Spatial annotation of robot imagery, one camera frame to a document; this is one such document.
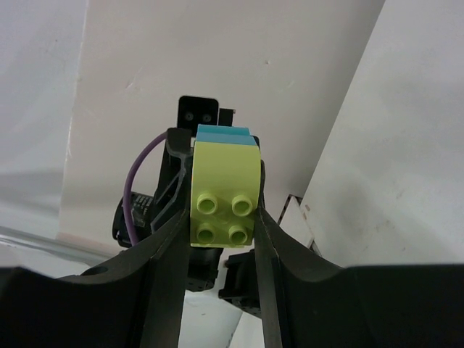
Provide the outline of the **blue lego block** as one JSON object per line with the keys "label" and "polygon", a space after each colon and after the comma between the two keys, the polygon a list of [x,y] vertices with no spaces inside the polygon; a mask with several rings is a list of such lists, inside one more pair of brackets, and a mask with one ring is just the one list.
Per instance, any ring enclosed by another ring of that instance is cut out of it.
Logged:
{"label": "blue lego block", "polygon": [[257,145],[248,128],[221,125],[199,125],[196,141],[247,146]]}

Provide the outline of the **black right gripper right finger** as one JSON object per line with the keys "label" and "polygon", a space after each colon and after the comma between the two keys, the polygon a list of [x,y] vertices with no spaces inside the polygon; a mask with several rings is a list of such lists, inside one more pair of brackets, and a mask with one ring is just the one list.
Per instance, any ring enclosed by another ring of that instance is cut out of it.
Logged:
{"label": "black right gripper right finger", "polygon": [[348,340],[339,267],[285,233],[264,208],[254,223],[266,347],[335,347]]}

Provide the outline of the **green lego block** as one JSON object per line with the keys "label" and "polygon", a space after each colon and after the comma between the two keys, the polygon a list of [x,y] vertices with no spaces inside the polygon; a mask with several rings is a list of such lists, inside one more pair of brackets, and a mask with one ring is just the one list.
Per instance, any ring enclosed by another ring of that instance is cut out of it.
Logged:
{"label": "green lego block", "polygon": [[193,247],[240,248],[253,239],[260,195],[260,148],[197,141],[191,177],[190,242]]}

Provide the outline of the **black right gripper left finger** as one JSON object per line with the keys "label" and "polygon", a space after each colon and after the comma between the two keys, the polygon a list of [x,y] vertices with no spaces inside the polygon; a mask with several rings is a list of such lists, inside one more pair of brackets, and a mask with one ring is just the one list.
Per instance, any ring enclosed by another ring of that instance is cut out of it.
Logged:
{"label": "black right gripper left finger", "polygon": [[81,275],[62,278],[71,297],[55,347],[176,347],[189,264],[189,214]]}

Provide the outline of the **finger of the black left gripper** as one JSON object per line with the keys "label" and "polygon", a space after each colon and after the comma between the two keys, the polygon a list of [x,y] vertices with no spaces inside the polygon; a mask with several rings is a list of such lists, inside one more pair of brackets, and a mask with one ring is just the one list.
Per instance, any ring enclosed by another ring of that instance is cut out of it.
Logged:
{"label": "finger of the black left gripper", "polygon": [[260,195],[258,199],[258,207],[265,209],[265,162],[260,159]]}
{"label": "finger of the black left gripper", "polygon": [[190,197],[192,148],[191,131],[168,128],[157,189],[152,207],[152,233],[156,233]]}

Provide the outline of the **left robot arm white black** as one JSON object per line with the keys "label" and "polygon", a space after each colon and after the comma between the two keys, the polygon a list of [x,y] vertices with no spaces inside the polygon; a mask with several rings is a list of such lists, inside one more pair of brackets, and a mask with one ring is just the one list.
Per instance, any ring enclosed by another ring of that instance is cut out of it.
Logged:
{"label": "left robot arm white black", "polygon": [[[132,185],[150,151],[164,144],[159,185],[136,230]],[[132,164],[121,207],[130,248],[111,261],[111,295],[121,315],[181,315],[186,290],[212,283],[223,249],[247,247],[263,225],[265,167],[247,128],[171,128]]]}

